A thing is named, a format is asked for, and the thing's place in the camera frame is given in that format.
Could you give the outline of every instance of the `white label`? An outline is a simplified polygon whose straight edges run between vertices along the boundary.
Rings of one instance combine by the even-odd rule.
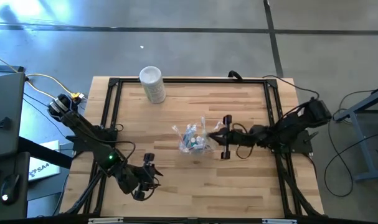
[[[166,93],[164,82],[161,80],[156,85],[146,86],[143,85],[146,96],[152,103],[162,103],[165,100]]]

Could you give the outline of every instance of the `white cup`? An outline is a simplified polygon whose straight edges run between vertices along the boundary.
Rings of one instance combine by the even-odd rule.
[[[142,69],[139,79],[150,102],[162,103],[165,100],[163,76],[157,67],[148,66]]]

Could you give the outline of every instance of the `blue metal stand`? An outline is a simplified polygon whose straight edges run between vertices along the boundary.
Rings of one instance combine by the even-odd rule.
[[[371,106],[378,103],[378,91],[374,94],[370,95],[366,99],[360,101],[356,105],[350,107],[348,110],[343,111],[335,116],[336,121],[342,121],[343,119],[350,118],[355,129],[357,138],[362,140],[367,136],[364,135],[364,132],[361,129],[361,125],[359,124],[358,114],[364,113],[364,111]],[[369,169],[368,172],[358,174],[354,176],[354,180],[366,180],[366,179],[376,179],[378,178],[378,165],[375,164],[375,161],[378,161],[378,154],[375,150],[369,150],[366,141],[360,143],[360,147],[362,149],[362,153],[366,160],[367,167]]]

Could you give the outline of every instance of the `butcher block tabletop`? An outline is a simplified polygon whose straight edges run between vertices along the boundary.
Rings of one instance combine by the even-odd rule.
[[[100,124],[109,78],[93,78],[84,114],[93,125]],[[285,80],[293,83],[291,78]],[[298,99],[294,87],[277,81],[285,113],[298,105]],[[118,133],[118,140],[136,143],[130,164],[142,166],[145,153],[155,154],[156,168],[164,175],[158,177],[161,186],[150,199],[139,202],[130,194],[125,195],[111,177],[106,181],[101,216],[284,217],[275,158],[269,150],[255,147],[248,159],[239,159],[235,155],[236,147],[230,146],[231,159],[223,161],[219,146],[206,155],[188,156],[179,152],[179,139],[172,130],[176,125],[183,133],[188,124],[200,124],[201,117],[205,116],[206,128],[211,131],[227,114],[232,115],[233,123],[241,123],[247,129],[253,124],[269,125],[263,86],[165,83],[165,88],[165,101],[152,104],[140,83],[124,83],[116,122],[124,126],[124,130]],[[274,107],[272,90],[270,93]],[[108,125],[115,95],[116,88],[111,96]],[[131,145],[117,144],[116,148],[127,155]],[[246,156],[248,149],[241,147],[239,153]],[[292,159],[299,189],[312,206],[323,213],[312,164],[300,154],[293,154]],[[68,210],[81,196],[88,184],[92,160],[91,152],[84,152],[73,160],[60,212]],[[96,187],[91,211],[97,192]],[[291,191],[287,190],[287,193],[291,211],[294,211]]]

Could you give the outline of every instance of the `black cable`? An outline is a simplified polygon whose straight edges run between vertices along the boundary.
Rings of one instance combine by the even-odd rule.
[[[346,96],[344,96],[344,98],[342,98],[341,102],[339,102],[338,111],[341,111],[341,110],[347,110],[347,109],[345,109],[345,108],[342,108],[342,105],[343,105],[343,103],[344,103],[344,100],[345,100],[347,97],[349,97],[349,96],[351,96],[351,95],[353,95],[353,94],[356,94],[356,93],[369,93],[369,92],[373,92],[373,91],[375,91],[375,90],[361,90],[361,91],[355,91],[355,92],[352,92],[352,93],[347,94]],[[346,121],[345,119],[342,120],[342,122],[343,122],[344,124],[352,125],[352,123],[351,123],[350,121]]]
[[[159,180],[156,178],[156,177],[154,177],[154,178],[152,178],[152,176],[147,172],[147,170],[145,169],[145,168],[143,168],[143,170],[145,171],[145,173],[147,174],[147,176],[149,176],[150,177],[150,179],[151,179],[151,181],[153,182],[153,185],[156,185],[156,183],[154,182],[154,179],[156,179],[157,180],[157,187],[158,187],[158,185],[159,185]],[[149,199],[151,196],[153,196],[153,194],[154,194],[154,192],[156,191],[156,188],[157,187],[153,187],[152,189],[151,189],[151,193],[147,196],[147,197],[145,197],[142,201],[144,202],[145,200],[147,200],[147,199]]]
[[[328,163],[328,165],[327,165],[326,168],[324,169],[324,184],[325,184],[327,190],[328,190],[332,195],[334,195],[334,196],[336,196],[336,197],[346,197],[346,196],[348,196],[349,194],[352,193],[352,190],[353,190],[353,176],[352,176],[352,173],[351,173],[351,171],[349,170],[348,166],[346,165],[344,159],[341,157],[341,153],[342,153],[342,152],[338,152],[336,146],[334,145],[333,139],[332,139],[332,137],[331,137],[330,123],[331,123],[331,120],[329,121],[329,123],[328,123],[328,127],[327,127],[328,138],[330,139],[331,145],[333,146],[333,149],[334,149],[334,151],[336,152],[336,155],[330,160],[330,162]],[[341,194],[341,195],[333,193],[333,192],[330,190],[330,188],[327,186],[327,181],[326,181],[327,168],[329,167],[330,163],[331,163],[331,162],[332,162],[337,156],[339,156],[340,160],[343,162],[343,164],[344,164],[344,166],[345,166],[345,169],[348,171],[349,177],[351,178],[351,186],[350,186],[350,188],[349,188],[349,191],[348,191],[347,193],[345,193],[345,194]]]
[[[53,123],[46,115],[44,115],[38,108],[36,108],[34,105],[32,105],[30,102],[28,102],[26,99],[23,98],[23,100],[28,103],[29,105],[31,105],[35,110],[37,110],[38,112],[40,112],[50,123],[52,123],[56,128],[57,130],[59,131],[59,133],[65,137],[65,135],[61,132],[61,130],[56,126],[55,123]]]
[[[245,133],[240,133],[240,132],[236,131],[235,128],[234,128],[234,126],[240,126],[240,127],[243,129],[243,131],[245,131]],[[247,136],[250,136],[250,135],[251,135],[251,134],[248,133],[247,129],[246,129],[242,124],[234,123],[234,124],[232,125],[232,128],[233,128],[233,130],[235,130],[236,133],[243,134],[243,135],[245,134],[245,135],[247,135]],[[246,157],[242,157],[242,156],[239,155],[239,149],[240,149],[240,145],[237,146],[237,149],[236,149],[236,156],[237,156],[238,158],[240,158],[240,159],[247,159],[247,158],[250,157],[251,154],[252,154],[253,146],[251,147],[250,152],[248,153],[248,155],[247,155]]]
[[[136,144],[134,142],[131,142],[131,141],[106,141],[106,140],[101,140],[101,139],[98,139],[96,137],[93,137],[92,135],[90,135],[89,133],[85,132],[84,130],[82,130],[81,128],[77,127],[82,133],[84,133],[86,136],[90,137],[91,139],[95,140],[95,141],[98,141],[98,142],[102,142],[102,143],[129,143],[129,144],[132,144],[133,145],[133,149],[132,149],[132,152],[135,151],[136,149]]]
[[[266,77],[274,77],[274,78],[278,78],[280,81],[285,82],[285,83],[287,83],[287,84],[289,84],[289,85],[291,85],[291,86],[293,86],[293,87],[295,87],[295,88],[297,88],[297,89],[299,89],[299,90],[308,91],[308,92],[311,92],[311,93],[316,94],[316,99],[317,99],[317,100],[319,99],[320,94],[319,94],[317,91],[309,90],[309,89],[307,89],[307,88],[301,88],[301,87],[296,86],[296,85],[294,85],[294,84],[291,84],[291,83],[289,83],[288,81],[286,81],[286,80],[284,80],[284,79],[282,79],[282,78],[280,78],[280,77],[277,77],[277,76],[275,76],[275,75],[265,75],[265,76],[262,77],[262,78],[266,78]]]
[[[318,171],[316,170],[316,165],[314,164],[312,158],[307,155],[306,153],[303,153],[303,155],[309,159],[309,161],[312,163],[313,169],[314,169],[314,175],[316,176],[316,179],[318,178]]]
[[[46,108],[47,108],[47,105],[46,104],[44,104],[43,102],[41,102],[41,101],[39,101],[39,100],[37,100],[37,99],[35,99],[34,97],[32,97],[32,96],[30,96],[30,95],[28,95],[27,93],[24,93],[27,97],[29,97],[30,99],[32,99],[32,100],[35,100],[36,102],[38,102],[38,103],[40,103],[40,104],[42,104],[43,106],[45,106]]]
[[[117,125],[120,125],[120,126],[121,126],[121,129],[120,129],[120,130],[118,130],[117,128],[115,128],[117,132],[120,132],[120,131],[123,131],[123,130],[124,130],[124,126],[123,126],[122,124],[116,124],[115,126],[117,126]]]
[[[333,145],[333,148],[334,148],[334,150],[336,151],[337,154],[336,154],[336,155],[335,155],[335,156],[334,156],[334,157],[328,162],[326,168],[324,169],[324,184],[325,184],[327,190],[328,190],[332,195],[334,195],[334,196],[336,196],[336,197],[346,197],[346,196],[348,196],[350,193],[352,193],[352,191],[353,191],[353,177],[352,177],[351,171],[349,170],[348,166],[346,165],[344,159],[341,157],[341,154],[342,154],[343,152],[347,151],[348,149],[352,148],[353,146],[356,146],[356,145],[358,145],[359,143],[361,143],[361,142],[363,142],[363,141],[365,141],[365,140],[367,140],[367,139],[369,139],[369,138],[373,138],[373,137],[378,136],[378,134],[373,134],[372,136],[366,137],[366,138],[364,138],[364,139],[362,139],[362,140],[360,140],[360,141],[358,141],[358,142],[356,142],[356,143],[350,145],[349,147],[347,147],[346,149],[342,150],[341,152],[338,152],[337,149],[336,149],[336,146],[335,146],[334,143],[333,143],[333,139],[331,138],[331,133],[330,133],[330,122],[328,123],[328,136],[329,136],[330,141],[331,141],[331,144]],[[327,180],[326,180],[327,168],[330,166],[330,164],[332,163],[332,161],[335,160],[335,158],[337,158],[337,157],[339,157],[340,160],[343,162],[343,164],[344,164],[344,166],[345,166],[346,170],[348,171],[348,174],[349,174],[349,176],[350,176],[350,178],[351,178],[351,187],[350,187],[349,191],[348,191],[347,193],[345,193],[345,194],[341,194],[341,195],[333,193],[333,192],[330,190],[330,188],[328,187],[328,185],[327,185]]]
[[[63,198],[63,195],[64,195],[65,184],[67,183],[68,177],[69,177],[69,174],[67,174],[67,176],[65,177],[65,180],[64,180],[64,183],[63,183],[63,188],[62,188],[62,193],[60,194],[59,200],[57,201],[56,207],[54,208],[53,215],[56,214],[57,208],[59,207],[60,202],[62,201],[62,198]]]

